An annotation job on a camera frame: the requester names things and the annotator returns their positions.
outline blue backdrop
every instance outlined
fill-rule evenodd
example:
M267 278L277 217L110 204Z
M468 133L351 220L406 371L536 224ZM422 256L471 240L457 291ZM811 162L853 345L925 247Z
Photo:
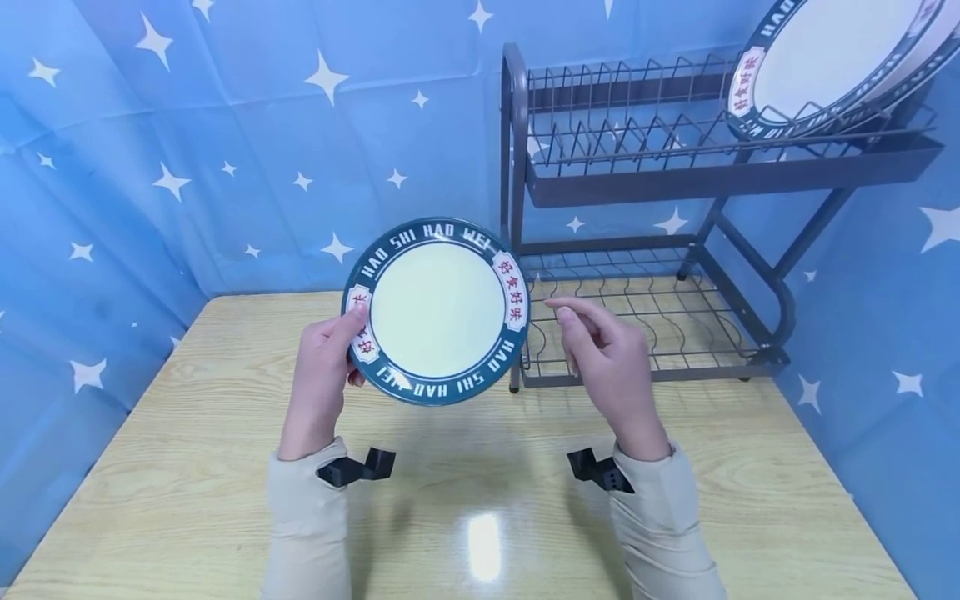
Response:
M493 225L503 42L534 67L645 58L742 43L769 5L0 4L0 587L207 299L339 288L408 219ZM960 81L940 80L949 143ZM791 274L800 325L779 379L924 599L958 585L957 157L858 192ZM774 259L822 198L732 213ZM663 233L675 210L689 232L706 206L532 210L528 234Z

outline black bracket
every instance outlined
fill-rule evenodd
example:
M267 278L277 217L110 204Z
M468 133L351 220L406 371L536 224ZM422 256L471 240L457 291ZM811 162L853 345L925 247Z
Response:
M360 463L345 456L338 458L326 467L317 469L317 476L334 488L348 486L359 479L386 479L394 472L396 452L371 448L367 452L367 462Z
M613 461L613 456L597 462L593 448L584 448L566 455L573 469L573 476L580 481L592 481L607 492L634 493L634 487L623 476L623 471Z

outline plate center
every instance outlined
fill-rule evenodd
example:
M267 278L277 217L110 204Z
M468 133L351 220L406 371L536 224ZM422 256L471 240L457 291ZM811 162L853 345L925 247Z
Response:
M380 276L371 325L377 343L401 369L450 377L493 348L505 310L488 262L461 246L432 243L398 256Z
M829 108L887 59L922 0L807 0L784 26L756 75L754 102L768 121Z

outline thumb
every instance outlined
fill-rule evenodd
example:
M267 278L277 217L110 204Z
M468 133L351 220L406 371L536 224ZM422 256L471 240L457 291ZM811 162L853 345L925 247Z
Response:
M326 339L326 344L332 346L339 354L347 354L350 342L367 324L367 310L367 305L362 302L354 304L353 308L337 319L330 337Z
M577 313L566 306L561 306L557 309L557 321L560 322L560 329L564 333L566 347L577 360L581 371L589 371L592 365L603 359L600 348L593 343L587 326L580 320Z

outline metal dish rack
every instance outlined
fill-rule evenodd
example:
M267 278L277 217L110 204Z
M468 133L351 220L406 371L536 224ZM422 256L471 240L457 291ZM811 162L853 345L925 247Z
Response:
M750 139L725 108L737 61L709 55L532 71L515 44L504 46L499 225L532 302L512 392L521 377L531 388L581 383L542 303L558 295L593 298L636 319L655 381L776 373L789 363L783 345L796 322L787 274L857 187L916 180L943 150L927 137L936 118L923 104L928 87L892 111L867 107L873 117L856 126L836 116L812 135ZM830 191L774 265L724 214L731 196L817 189ZM713 200L695 234L530 243L527 193L536 208ZM776 296L773 330L708 250L715 229Z

